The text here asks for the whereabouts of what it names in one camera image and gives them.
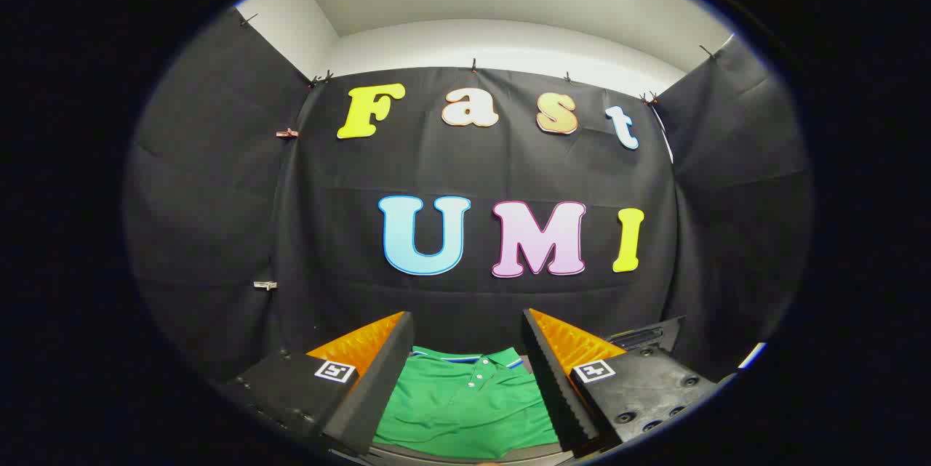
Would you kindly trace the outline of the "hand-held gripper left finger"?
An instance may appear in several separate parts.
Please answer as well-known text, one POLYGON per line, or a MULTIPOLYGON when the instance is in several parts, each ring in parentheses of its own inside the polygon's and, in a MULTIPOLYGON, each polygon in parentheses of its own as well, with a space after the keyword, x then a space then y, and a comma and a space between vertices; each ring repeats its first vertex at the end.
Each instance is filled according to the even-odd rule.
POLYGON ((400 311, 315 350, 281 349, 218 385, 267 429, 313 452, 364 456, 412 350, 400 311))

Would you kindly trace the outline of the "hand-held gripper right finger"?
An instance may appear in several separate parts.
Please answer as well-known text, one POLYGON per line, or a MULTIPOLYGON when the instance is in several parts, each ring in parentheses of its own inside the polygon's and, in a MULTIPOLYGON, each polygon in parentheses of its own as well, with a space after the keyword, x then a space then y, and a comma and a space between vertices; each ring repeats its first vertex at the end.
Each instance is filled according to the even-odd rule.
POLYGON ((595 457, 636 445, 711 400, 721 383, 679 363, 684 320, 596 337, 534 308, 522 334, 559 445, 595 457))

